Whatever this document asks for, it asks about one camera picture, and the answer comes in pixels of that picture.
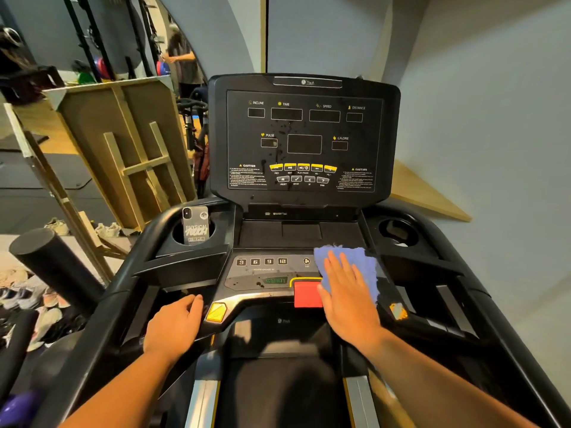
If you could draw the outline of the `black exercise bike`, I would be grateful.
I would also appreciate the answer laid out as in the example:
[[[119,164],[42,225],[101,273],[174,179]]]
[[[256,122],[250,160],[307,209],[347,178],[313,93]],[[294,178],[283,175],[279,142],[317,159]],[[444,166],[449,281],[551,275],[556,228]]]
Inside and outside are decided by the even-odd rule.
[[[210,145],[208,142],[208,86],[199,85],[190,97],[176,99],[179,114],[184,119],[187,149],[192,154],[192,172],[198,199],[207,196],[210,177]]]

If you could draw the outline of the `wooden wedge board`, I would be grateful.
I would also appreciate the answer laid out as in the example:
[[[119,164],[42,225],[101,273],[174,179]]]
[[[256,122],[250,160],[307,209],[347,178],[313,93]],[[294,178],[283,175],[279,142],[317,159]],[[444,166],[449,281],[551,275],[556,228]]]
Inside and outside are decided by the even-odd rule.
[[[395,160],[393,166],[390,197],[456,221],[470,223],[473,220],[399,160]]]

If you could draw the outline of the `purple ball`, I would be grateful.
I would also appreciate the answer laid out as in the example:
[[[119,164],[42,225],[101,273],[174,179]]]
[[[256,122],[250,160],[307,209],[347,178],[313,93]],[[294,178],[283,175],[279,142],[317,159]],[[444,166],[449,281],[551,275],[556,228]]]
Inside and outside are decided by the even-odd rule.
[[[0,409],[0,428],[30,428],[44,397],[40,390],[10,396]]]

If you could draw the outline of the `black weight rack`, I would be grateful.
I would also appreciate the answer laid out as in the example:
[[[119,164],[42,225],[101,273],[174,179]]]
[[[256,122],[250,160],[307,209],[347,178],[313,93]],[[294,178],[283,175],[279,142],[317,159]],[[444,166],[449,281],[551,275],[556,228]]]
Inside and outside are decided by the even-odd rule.
[[[111,81],[157,76],[158,48],[144,0],[63,0],[83,50],[71,69],[89,72],[98,83],[94,58],[103,57]]]

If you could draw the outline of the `upturned wooden table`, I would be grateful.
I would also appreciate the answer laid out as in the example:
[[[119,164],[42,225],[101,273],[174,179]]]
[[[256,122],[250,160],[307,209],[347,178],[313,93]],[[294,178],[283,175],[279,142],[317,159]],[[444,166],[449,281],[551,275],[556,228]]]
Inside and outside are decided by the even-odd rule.
[[[117,223],[142,232],[197,199],[169,76],[44,92]]]

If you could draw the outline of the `black handlebar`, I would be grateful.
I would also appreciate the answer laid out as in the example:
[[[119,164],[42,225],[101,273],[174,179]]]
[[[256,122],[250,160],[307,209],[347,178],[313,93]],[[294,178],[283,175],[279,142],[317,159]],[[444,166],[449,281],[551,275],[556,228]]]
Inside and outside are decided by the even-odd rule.
[[[0,353],[0,405],[7,400],[15,384],[32,340],[39,313],[22,310],[13,327],[10,342]]]

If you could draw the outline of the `person's left forearm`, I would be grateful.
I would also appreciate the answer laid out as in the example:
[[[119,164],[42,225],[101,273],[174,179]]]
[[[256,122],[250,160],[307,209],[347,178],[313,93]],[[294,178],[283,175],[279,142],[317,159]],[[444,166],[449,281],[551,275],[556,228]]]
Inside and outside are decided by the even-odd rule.
[[[167,374],[183,352],[145,350],[58,428],[143,428]]]

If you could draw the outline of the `black padded roller bar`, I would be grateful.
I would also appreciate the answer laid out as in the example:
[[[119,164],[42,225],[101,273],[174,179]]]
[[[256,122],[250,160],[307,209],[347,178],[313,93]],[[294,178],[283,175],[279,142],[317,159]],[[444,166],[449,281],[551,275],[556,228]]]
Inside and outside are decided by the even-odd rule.
[[[94,313],[104,286],[53,230],[25,232],[11,242],[9,252],[83,317]]]

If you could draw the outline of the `black treadmill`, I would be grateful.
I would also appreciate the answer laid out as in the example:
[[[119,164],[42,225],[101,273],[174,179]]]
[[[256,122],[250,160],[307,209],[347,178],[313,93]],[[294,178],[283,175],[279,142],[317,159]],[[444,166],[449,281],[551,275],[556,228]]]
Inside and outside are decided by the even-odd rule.
[[[150,426],[405,426],[401,403],[294,281],[322,280],[314,248],[377,260],[381,324],[544,428],[571,409],[439,228],[387,201],[400,91],[287,74],[210,79],[210,190],[171,207],[133,245],[35,416],[64,418],[142,353],[160,308],[204,294],[196,344],[164,383]],[[182,210],[207,206],[210,238],[183,243]]]

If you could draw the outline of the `pile of shoes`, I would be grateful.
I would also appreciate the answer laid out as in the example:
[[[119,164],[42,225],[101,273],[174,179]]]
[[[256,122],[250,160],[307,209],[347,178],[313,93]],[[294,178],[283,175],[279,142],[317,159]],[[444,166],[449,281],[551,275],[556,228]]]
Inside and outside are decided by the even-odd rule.
[[[51,347],[59,339],[81,331],[86,323],[70,303],[37,275],[21,268],[0,270],[0,349],[9,345],[24,310],[38,315],[27,347],[29,353]]]

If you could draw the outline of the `person's right hand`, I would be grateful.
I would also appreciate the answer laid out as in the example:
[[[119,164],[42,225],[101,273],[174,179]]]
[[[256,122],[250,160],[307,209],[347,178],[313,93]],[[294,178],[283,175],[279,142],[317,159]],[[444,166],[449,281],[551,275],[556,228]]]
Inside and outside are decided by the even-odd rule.
[[[366,289],[360,270],[353,267],[353,296],[344,300],[337,295],[338,258],[330,251],[324,260],[326,274],[330,280],[331,291],[320,284],[320,295],[332,296],[332,320],[327,320],[332,330],[347,343],[353,345],[363,356],[374,358],[382,343],[383,328],[379,317],[366,316]]]

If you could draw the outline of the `blue cleaning cloth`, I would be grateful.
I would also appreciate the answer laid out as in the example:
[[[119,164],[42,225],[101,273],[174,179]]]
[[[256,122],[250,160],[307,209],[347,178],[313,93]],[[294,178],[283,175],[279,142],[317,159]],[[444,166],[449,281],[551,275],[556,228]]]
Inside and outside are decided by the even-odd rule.
[[[377,272],[380,270],[380,266],[374,257],[369,257],[366,255],[364,248],[344,248],[341,246],[322,246],[314,248],[313,256],[315,259],[315,264],[318,267],[319,273],[322,276],[321,285],[326,291],[331,291],[330,280],[326,274],[324,267],[324,260],[328,258],[328,253],[332,252],[338,259],[340,259],[340,254],[343,253],[347,258],[349,265],[356,265],[360,270],[363,280],[368,288],[369,294],[373,302],[377,302],[377,298],[380,294],[377,288]]]

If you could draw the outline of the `red stop button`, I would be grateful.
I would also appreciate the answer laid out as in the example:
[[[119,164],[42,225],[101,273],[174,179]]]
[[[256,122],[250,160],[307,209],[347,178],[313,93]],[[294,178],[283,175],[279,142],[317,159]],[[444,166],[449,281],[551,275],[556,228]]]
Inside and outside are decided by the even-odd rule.
[[[320,283],[320,280],[294,281],[294,307],[296,309],[322,309],[323,302],[318,291]]]

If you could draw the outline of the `smartphone with printed case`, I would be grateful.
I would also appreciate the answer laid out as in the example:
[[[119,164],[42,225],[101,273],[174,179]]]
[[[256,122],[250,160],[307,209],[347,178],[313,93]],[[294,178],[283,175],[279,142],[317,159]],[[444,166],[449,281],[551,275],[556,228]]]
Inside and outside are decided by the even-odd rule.
[[[182,210],[183,243],[197,245],[210,238],[210,215],[207,206],[184,207]]]

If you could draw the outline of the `person's left hand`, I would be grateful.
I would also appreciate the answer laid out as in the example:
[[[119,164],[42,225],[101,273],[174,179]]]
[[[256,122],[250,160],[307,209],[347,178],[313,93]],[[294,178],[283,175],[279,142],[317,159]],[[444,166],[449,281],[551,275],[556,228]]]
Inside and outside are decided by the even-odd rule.
[[[148,323],[143,341],[144,354],[158,356],[173,364],[189,350],[199,328],[190,326],[190,306],[195,295],[188,295],[163,306]]]

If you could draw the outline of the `leaning wooden frame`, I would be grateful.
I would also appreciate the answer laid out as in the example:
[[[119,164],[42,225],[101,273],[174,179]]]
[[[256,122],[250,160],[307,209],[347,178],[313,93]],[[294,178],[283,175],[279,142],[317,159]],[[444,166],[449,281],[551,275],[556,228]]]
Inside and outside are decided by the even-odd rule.
[[[5,103],[4,113],[10,123],[12,132],[19,145],[20,151],[31,167],[42,186],[46,188],[65,215],[65,222],[68,229],[75,236],[78,244],[84,251],[90,263],[95,267],[96,272],[105,285],[108,285],[114,277],[114,272],[105,260],[106,257],[115,259],[125,259],[127,251],[112,241],[100,237],[84,211],[79,211],[61,181],[58,179],[47,158],[40,150],[40,147],[32,134],[23,128],[14,108],[11,104]]]

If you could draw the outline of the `person's right forearm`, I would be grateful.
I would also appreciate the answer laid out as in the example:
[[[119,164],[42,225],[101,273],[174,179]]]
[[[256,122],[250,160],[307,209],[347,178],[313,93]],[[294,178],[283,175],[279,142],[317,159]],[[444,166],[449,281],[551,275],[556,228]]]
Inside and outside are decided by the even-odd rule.
[[[380,326],[357,347],[416,428],[539,428]]]

